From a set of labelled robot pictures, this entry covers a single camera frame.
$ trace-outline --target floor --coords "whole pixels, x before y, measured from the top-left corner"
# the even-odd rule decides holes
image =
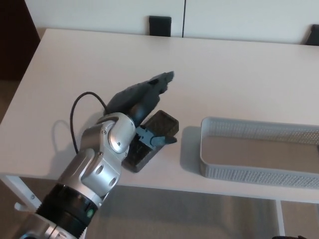
[[[18,82],[0,80],[0,122]],[[39,199],[54,182],[23,178]],[[14,230],[26,213],[0,182],[0,231]],[[286,234],[319,238],[317,207],[283,202]],[[271,239],[278,235],[274,201],[116,186],[89,226],[89,239]]]

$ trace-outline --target gray mesh basket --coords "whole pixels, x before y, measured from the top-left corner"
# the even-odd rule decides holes
[[[207,178],[319,188],[319,126],[208,117],[201,124]]]

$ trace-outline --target white cabinet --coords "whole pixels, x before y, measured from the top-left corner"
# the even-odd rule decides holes
[[[184,37],[300,44],[317,0],[186,0]]]
[[[181,36],[184,0],[26,0],[40,35],[46,28],[131,34],[148,33],[148,16],[172,18],[171,35]]]

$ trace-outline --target silver robot arm segment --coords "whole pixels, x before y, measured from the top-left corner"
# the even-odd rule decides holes
[[[123,113],[106,115],[86,129],[79,153],[13,238],[79,238],[117,184],[135,134],[134,122]]]

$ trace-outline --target robotic arm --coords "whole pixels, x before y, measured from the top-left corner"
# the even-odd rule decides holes
[[[86,129],[79,153],[15,239],[78,239],[117,184],[136,128],[160,101],[173,72],[117,93],[108,112]]]

